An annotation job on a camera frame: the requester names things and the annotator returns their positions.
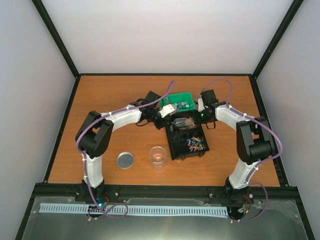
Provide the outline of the green candy bin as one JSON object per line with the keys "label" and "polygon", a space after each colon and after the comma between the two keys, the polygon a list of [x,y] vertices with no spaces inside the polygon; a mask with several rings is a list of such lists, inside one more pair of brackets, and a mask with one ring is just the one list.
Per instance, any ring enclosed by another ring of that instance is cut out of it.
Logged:
{"label": "green candy bin", "polygon": [[166,100],[169,104],[172,104],[177,108],[178,113],[193,111],[196,109],[193,96],[190,92],[169,94]]}

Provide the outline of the clear plastic jar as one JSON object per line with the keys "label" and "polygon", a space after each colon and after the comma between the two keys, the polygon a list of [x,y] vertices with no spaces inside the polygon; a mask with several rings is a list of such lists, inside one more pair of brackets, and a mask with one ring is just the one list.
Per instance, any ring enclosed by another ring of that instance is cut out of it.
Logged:
{"label": "clear plastic jar", "polygon": [[161,170],[167,162],[167,151],[161,146],[154,146],[148,153],[148,159],[152,168]]}

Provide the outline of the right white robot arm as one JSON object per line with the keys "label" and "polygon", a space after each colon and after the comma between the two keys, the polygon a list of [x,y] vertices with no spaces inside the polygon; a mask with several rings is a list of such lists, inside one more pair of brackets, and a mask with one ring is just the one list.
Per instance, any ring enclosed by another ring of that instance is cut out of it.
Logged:
{"label": "right white robot arm", "polygon": [[238,161],[232,174],[227,177],[223,197],[229,203],[238,202],[248,192],[249,182],[262,160],[275,154],[271,133],[267,131],[268,121],[264,117],[254,118],[237,113],[225,101],[219,101],[214,90],[204,90],[197,99],[195,122],[200,125],[222,122],[236,132]]}

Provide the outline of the metal scoop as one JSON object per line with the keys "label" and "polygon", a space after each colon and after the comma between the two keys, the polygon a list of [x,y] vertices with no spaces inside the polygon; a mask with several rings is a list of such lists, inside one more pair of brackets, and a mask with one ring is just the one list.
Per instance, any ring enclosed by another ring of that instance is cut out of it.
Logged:
{"label": "metal scoop", "polygon": [[179,129],[184,128],[186,126],[186,120],[186,117],[175,118],[172,122],[172,125]]}

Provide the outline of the black popsicle candy bin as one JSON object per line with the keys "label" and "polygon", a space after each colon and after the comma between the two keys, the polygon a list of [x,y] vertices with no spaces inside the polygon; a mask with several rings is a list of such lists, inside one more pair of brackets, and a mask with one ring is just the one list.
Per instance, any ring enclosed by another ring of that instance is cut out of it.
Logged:
{"label": "black popsicle candy bin", "polygon": [[171,115],[169,123],[165,127],[166,133],[178,134],[202,128],[200,124],[196,124],[194,116],[194,111],[177,112]]}

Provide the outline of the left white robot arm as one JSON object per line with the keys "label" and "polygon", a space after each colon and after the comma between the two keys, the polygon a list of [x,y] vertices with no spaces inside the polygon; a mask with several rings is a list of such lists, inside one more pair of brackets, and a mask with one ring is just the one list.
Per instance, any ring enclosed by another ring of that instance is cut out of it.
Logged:
{"label": "left white robot arm", "polygon": [[145,104],[135,102],[108,113],[89,112],[76,134],[75,146],[82,155],[84,164],[83,181],[88,185],[86,195],[92,201],[99,201],[104,195],[104,188],[100,186],[104,182],[102,158],[108,149],[112,133],[144,120],[161,129],[169,123],[170,115],[176,111],[177,108],[172,104],[157,108],[157,103],[165,97],[154,92],[149,92],[149,95],[154,99],[151,102],[146,101]]}

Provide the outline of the black lollipop candy bin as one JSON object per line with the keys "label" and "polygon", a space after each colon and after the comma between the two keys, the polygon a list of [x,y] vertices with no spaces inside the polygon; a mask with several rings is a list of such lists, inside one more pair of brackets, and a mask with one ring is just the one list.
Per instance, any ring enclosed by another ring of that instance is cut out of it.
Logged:
{"label": "black lollipop candy bin", "polygon": [[165,128],[171,160],[201,158],[210,151],[205,133],[201,126],[185,130]]}

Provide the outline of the silver jar lid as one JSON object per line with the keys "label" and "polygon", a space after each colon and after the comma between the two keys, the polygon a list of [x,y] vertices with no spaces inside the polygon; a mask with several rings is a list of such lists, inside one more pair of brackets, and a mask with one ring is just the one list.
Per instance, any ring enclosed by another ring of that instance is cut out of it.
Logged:
{"label": "silver jar lid", "polygon": [[116,163],[121,169],[129,169],[134,164],[135,158],[131,152],[121,152],[117,158]]}

